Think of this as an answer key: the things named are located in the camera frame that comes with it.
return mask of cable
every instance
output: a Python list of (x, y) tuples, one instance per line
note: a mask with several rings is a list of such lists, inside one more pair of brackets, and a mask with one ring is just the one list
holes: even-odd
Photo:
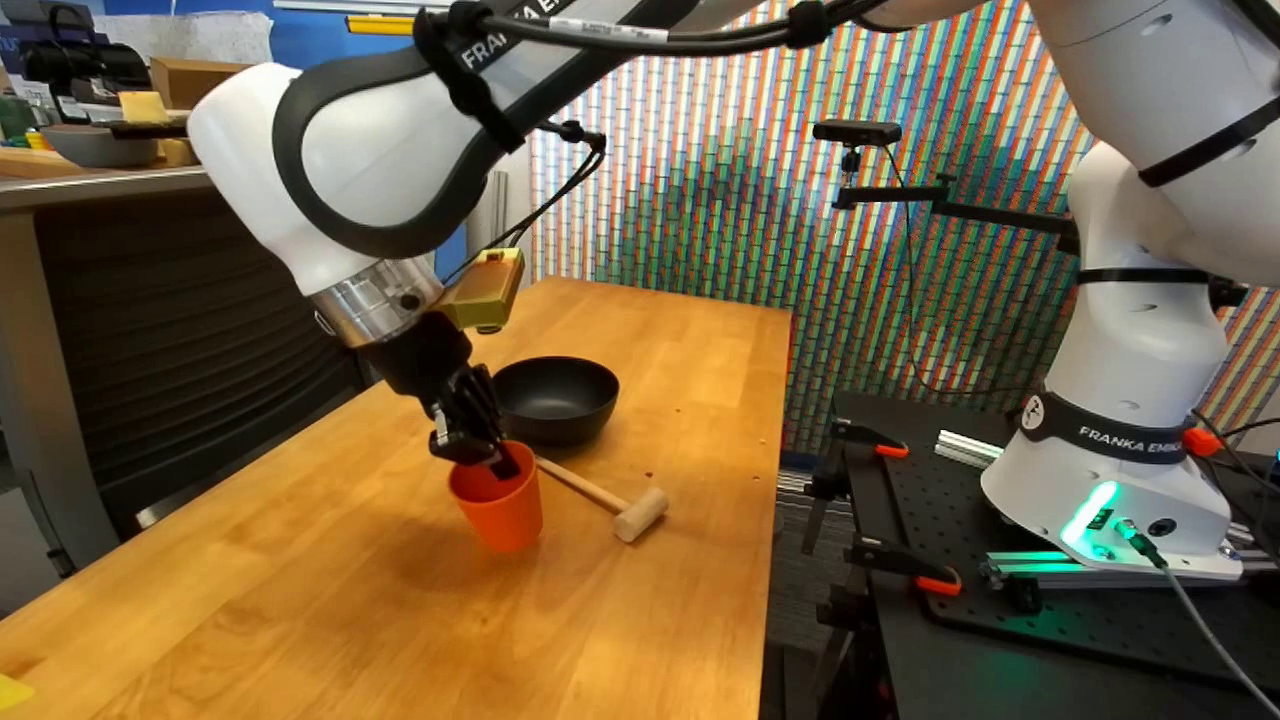
[(764, 48), (784, 48), (787, 28), (764, 28), (764, 33), (724, 33), (724, 36), (667, 36), (667, 41), (641, 41), (641, 36), (592, 36), (592, 33), (560, 33), (548, 23), (531, 22), (511, 22), (511, 15), (482, 15), (482, 33), (504, 33), (517, 41), (536, 41), (536, 43), (565, 43), (565, 48), (598, 48), (598, 51), (626, 51), (626, 55), (742, 55), (742, 51), (764, 51)]
[[(889, 157), (897, 190), (908, 190), (908, 178), (904, 178), (897, 151), (891, 148), (878, 148), (878, 151)], [(910, 332), (910, 347), (916, 347), (916, 332), (918, 332), (918, 314), (916, 314), (916, 217), (910, 217), (910, 210), (904, 210), (904, 212), (908, 212), (908, 237), (904, 237), (900, 255), (897, 255), (897, 275), (904, 284), (908, 332)]]
[(1266, 718), (1280, 720), (1280, 709), (1271, 706), (1271, 697), (1236, 664), (1236, 657), (1223, 650), (1223, 640), (1209, 629), (1209, 619), (1198, 617), (1198, 610), (1193, 603), (1186, 589), (1176, 581), (1176, 571), (1167, 567), (1167, 560), (1161, 555), (1161, 547), (1152, 544), (1152, 538), (1143, 538), (1134, 524), (1128, 524), (1128, 547), (1134, 547), (1176, 591), (1176, 600), (1183, 603), (1183, 612), (1193, 617), (1193, 626), (1198, 629), (1198, 636), (1209, 640), (1209, 650), (1233, 667), (1233, 677), (1249, 688), (1249, 697), (1254, 706), (1266, 709)]
[(1170, 567), (1162, 567), (1162, 581), (1176, 591), (1176, 600), (1186, 610), (1186, 617), (1198, 629), (1198, 636), (1209, 640), (1209, 650), (1233, 667), (1233, 677), (1249, 688), (1249, 697), (1280, 720), (1280, 709), (1271, 706), (1271, 697), (1264, 688), (1254, 688), (1254, 680), (1236, 664), (1236, 657), (1223, 650), (1223, 640), (1217, 640), (1217, 631), (1203, 626), (1198, 610), (1193, 603), (1186, 589), (1170, 577)]
[(1280, 424), (1280, 416), (1261, 416), (1261, 420), (1249, 420), (1249, 424), (1228, 428), (1223, 440), (1245, 437), (1245, 433), (1254, 433), (1254, 428), (1271, 428), (1271, 424)]
[[(1223, 437), (1198, 408), (1194, 408), (1193, 416), (1223, 443), (1223, 454), (1228, 454), (1228, 462), (1233, 462), (1233, 468), (1236, 468), (1239, 477), (1249, 477), (1249, 480), (1254, 480), (1254, 485), (1266, 485), (1251, 466), (1245, 466), (1245, 456), (1228, 443), (1228, 437)], [(1249, 512), (1249, 520), (1254, 524), (1251, 534), (1271, 547), (1261, 516), (1251, 512), (1251, 489), (1245, 489), (1245, 512)]]
[(524, 231), (548, 212), (557, 210), (570, 190), (580, 190), (598, 166), (603, 166), (603, 148), (606, 137), (598, 133), (584, 133), (576, 120), (566, 125), (538, 125), (545, 133), (557, 133), (566, 146), (589, 146), (592, 151), (576, 166), (576, 171), (557, 190), (557, 197), (548, 197), (538, 210), (531, 210), (524, 221), (517, 221), (511, 227), (504, 227), (498, 237), (491, 237), (481, 252), (472, 252), (456, 271), (448, 271), (440, 284), (442, 293), (456, 289), (461, 275), (467, 275), (467, 269), (491, 252), (491, 247), (517, 247), (524, 240)]
[(474, 15), (474, 12), (442, 12), (418, 15), (422, 33), (498, 33), (511, 41), (560, 43), (560, 48), (595, 48), (622, 55), (742, 55), (764, 48), (806, 48), (828, 41), (833, 28), (860, 22), (883, 0), (833, 0), (833, 3), (796, 3), (787, 22), (766, 22), (737, 33), (660, 33), (632, 23), (595, 23), (595, 22), (526, 22), (526, 15)]

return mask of wire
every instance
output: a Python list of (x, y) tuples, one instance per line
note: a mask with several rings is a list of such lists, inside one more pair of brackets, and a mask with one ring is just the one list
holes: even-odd
[(1271, 428), (1271, 424), (1280, 424), (1280, 416), (1261, 416), (1261, 420), (1251, 420), (1251, 424), (1228, 428), (1223, 440), (1245, 437), (1245, 433), (1254, 433), (1254, 428)]
[(531, 22), (511, 22), (511, 15), (482, 15), (482, 33), (504, 33), (517, 41), (536, 41), (536, 43), (565, 43), (565, 48), (598, 48), (598, 51), (626, 51), (626, 55), (742, 55), (742, 51), (764, 51), (764, 48), (784, 48), (787, 28), (764, 28), (764, 33), (724, 33), (724, 36), (667, 36), (667, 41), (641, 41), (641, 36), (592, 36), (592, 33), (560, 33), (548, 23)]
[(548, 197), (538, 210), (531, 210), (524, 221), (517, 221), (511, 227), (504, 227), (498, 237), (491, 237), (481, 252), (472, 252), (461, 269), (450, 269), (440, 284), (442, 293), (456, 289), (456, 282), (467, 275), (467, 269), (491, 252), (491, 247), (517, 247), (524, 240), (524, 231), (548, 212), (557, 210), (570, 190), (580, 190), (598, 166), (603, 166), (603, 137), (598, 133), (584, 133), (580, 125), (545, 125), (545, 133), (565, 137), (566, 146), (592, 146), (592, 151), (576, 166), (576, 171), (557, 190), (557, 197)]
[(1198, 610), (1193, 603), (1186, 589), (1176, 581), (1176, 571), (1167, 567), (1167, 560), (1161, 555), (1161, 547), (1152, 544), (1149, 534), (1138, 534), (1134, 524), (1128, 524), (1128, 547), (1134, 547), (1176, 591), (1176, 600), (1183, 603), (1183, 612), (1193, 617), (1193, 626), (1198, 629), (1198, 636), (1209, 640), (1209, 650), (1233, 667), (1233, 677), (1249, 688), (1249, 697), (1254, 706), (1266, 709), (1266, 718), (1280, 720), (1280, 709), (1271, 706), (1271, 697), (1236, 664), (1236, 657), (1228, 651), (1228, 644), (1209, 629), (1209, 619), (1198, 617)]
[(1186, 589), (1170, 577), (1170, 567), (1162, 567), (1162, 581), (1176, 591), (1176, 600), (1186, 610), (1186, 617), (1198, 629), (1198, 636), (1209, 640), (1209, 650), (1233, 667), (1233, 677), (1249, 688), (1249, 697), (1254, 706), (1264, 706), (1266, 718), (1280, 720), (1280, 709), (1271, 706), (1271, 697), (1264, 688), (1254, 688), (1254, 680), (1236, 664), (1236, 657), (1223, 650), (1223, 640), (1203, 626), (1198, 610), (1193, 603)]
[(748, 28), (730, 28), (730, 33), (671, 33), (671, 41), (717, 41), (717, 36), (766, 36), (766, 33), (787, 33), (787, 22), (766, 22), (766, 23), (748, 23)]
[[(891, 148), (878, 148), (883, 157), (889, 157), (889, 168), (891, 168), (891, 178), (897, 178), (897, 190), (908, 190), (908, 178), (904, 178), (904, 168), (900, 168), (900, 160), (897, 160), (897, 151)], [(908, 212), (908, 237), (904, 237), (904, 245), (900, 245), (900, 255), (897, 255), (897, 282), (904, 284), (904, 308), (908, 308), (908, 345), (910, 345), (910, 356), (908, 356), (908, 369), (910, 369), (910, 386), (918, 379), (918, 360), (916, 360), (916, 336), (918, 336), (918, 314), (916, 314), (916, 217), (910, 217), (910, 210), (904, 210)]]
[[(1228, 462), (1233, 462), (1233, 468), (1236, 468), (1239, 477), (1249, 477), (1249, 480), (1254, 480), (1254, 485), (1266, 485), (1264, 477), (1251, 474), (1251, 466), (1245, 466), (1245, 456), (1223, 440), (1223, 433), (1218, 433), (1198, 408), (1194, 408), (1193, 416), (1223, 443), (1223, 454), (1228, 454)], [(1266, 534), (1264, 534), (1264, 520), (1251, 512), (1251, 489), (1245, 489), (1245, 512), (1249, 512), (1251, 534), (1261, 538), (1261, 544), (1264, 544), (1264, 547), (1275, 547), (1275, 544), (1266, 542)]]

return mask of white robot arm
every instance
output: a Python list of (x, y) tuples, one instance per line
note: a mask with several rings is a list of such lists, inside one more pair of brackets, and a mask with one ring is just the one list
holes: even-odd
[[(748, 3), (450, 3), (448, 22), (422, 12), (415, 48), (391, 55), (247, 70), (190, 114), (189, 133), (212, 184), (324, 323), (456, 433), (467, 339), (429, 314), (442, 289), (422, 252), (472, 212), (489, 168), (524, 133), (632, 55), (615, 41), (709, 43), (709, 28)], [(811, 43), (820, 22), (897, 33), (974, 3), (836, 0), (806, 3), (823, 15), (727, 36), (737, 51), (766, 33), (796, 41), (784, 28)], [(1203, 271), (1280, 284), (1280, 15), (1261, 23), (1264, 0), (1032, 0), (1032, 12), (1100, 146), (1069, 184), (1084, 245), (1076, 317), (983, 494), (1081, 564), (1149, 567), (1128, 544), (1138, 527), (1179, 571), (1233, 581), (1228, 503), (1179, 454), (1179, 433), (1228, 352)], [(517, 22), (536, 28), (531, 43), (517, 41)], [(557, 28), (603, 41), (557, 43)], [(448, 81), (448, 66), (489, 94)], [(434, 454), (498, 462), (491, 428), (456, 437)]]

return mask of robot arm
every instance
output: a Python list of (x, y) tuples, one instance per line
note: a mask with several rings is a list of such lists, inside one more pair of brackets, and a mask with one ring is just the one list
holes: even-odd
[(626, 55), (820, 43), (878, 0), (798, 3), (702, 33), (755, 0), (482, 0), (418, 12), (411, 48), (306, 71), (261, 66), (189, 117), (221, 197), (275, 252), (317, 322), (434, 420), (433, 454), (498, 466), (467, 336), (433, 314), (433, 271), (491, 166)]

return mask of wall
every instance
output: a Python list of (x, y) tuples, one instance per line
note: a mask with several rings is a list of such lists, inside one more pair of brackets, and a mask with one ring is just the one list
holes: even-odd
[[(1086, 137), (1014, 0), (820, 51), (634, 59), (565, 117), (606, 133), (610, 160), (536, 227), (531, 271), (793, 308), (793, 454), (823, 447), (833, 391), (1004, 412), (1054, 352), (1076, 265), (1046, 237), (891, 204), (833, 212), (839, 151), (806, 142), (811, 120), (891, 120), (910, 184), (954, 171), (954, 202), (1064, 217)], [(570, 168), (557, 142), (536, 146), (538, 197)], [(897, 184), (891, 160), (867, 157), (860, 182)], [(1254, 296), (1233, 332), (1264, 317), (1275, 300)], [(1254, 391), (1239, 363), (1228, 386)], [(1249, 416), (1228, 391), (1217, 408)]]
[[(1271, 387), (1271, 401), (1264, 401), (1261, 416), (1280, 416), (1280, 386)], [(1280, 424), (1254, 428), (1239, 440), (1245, 454), (1275, 456), (1280, 466)]]
[(227, 66), (270, 59), (270, 22), (261, 12), (100, 15), (94, 28), (139, 55), (196, 55)]
[(1218, 428), (1249, 424), (1254, 416), (1275, 416), (1266, 395), (1280, 391), (1280, 293), (1251, 293), (1239, 314), (1228, 317), (1233, 360), (1203, 412)]

